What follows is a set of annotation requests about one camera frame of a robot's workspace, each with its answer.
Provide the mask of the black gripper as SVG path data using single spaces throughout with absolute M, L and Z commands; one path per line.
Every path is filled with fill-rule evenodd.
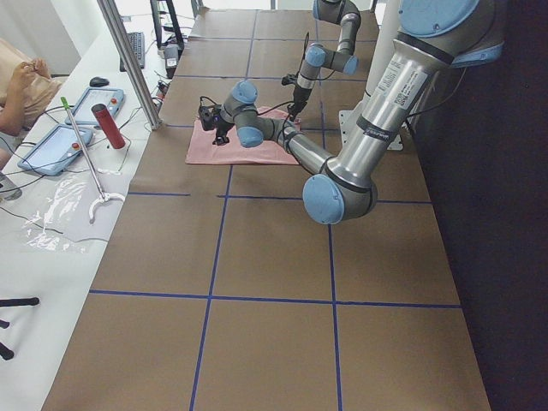
M 229 143 L 228 132 L 234 127 L 232 122 L 225 121 L 222 117 L 217 119 L 217 131 L 213 144 L 216 146 L 226 145 Z
M 307 105 L 308 99 L 311 95 L 311 89 L 299 86 L 295 84 L 293 91 L 293 104 L 287 106 L 288 119 L 290 121 L 299 122 L 301 119 L 299 115 L 301 113 L 300 107 Z

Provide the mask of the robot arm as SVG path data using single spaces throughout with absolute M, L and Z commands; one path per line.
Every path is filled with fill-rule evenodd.
M 221 104 L 202 107 L 200 121 L 216 134 L 218 145 L 235 131 L 242 146 L 256 147 L 267 140 L 278 143 L 305 168 L 310 177 L 302 198 L 308 215 L 322 224 L 336 224 L 370 212 L 378 191 L 371 174 L 432 77 L 447 68 L 466 68 L 496 60 L 503 48 L 507 4 L 504 1 L 402 1 L 395 48 L 370 98 L 352 114 L 348 139 L 338 154 L 309 140 L 295 126 L 321 69 L 352 74 L 360 12 L 350 1 L 317 1 L 316 19 L 341 28 L 338 46 L 329 50 L 314 43 L 301 59 L 297 74 L 284 84 L 294 86 L 285 119 L 261 116 L 255 85 L 242 80 Z
M 296 74 L 287 74 L 282 84 L 294 86 L 292 102 L 288 105 L 289 119 L 294 121 L 304 110 L 314 84 L 322 68 L 344 74 L 354 74 L 358 58 L 354 56 L 355 42 L 361 25 L 360 11 L 351 1 L 315 1 L 313 16 L 340 27 L 340 35 L 335 50 L 319 43 L 304 46 L 300 67 Z

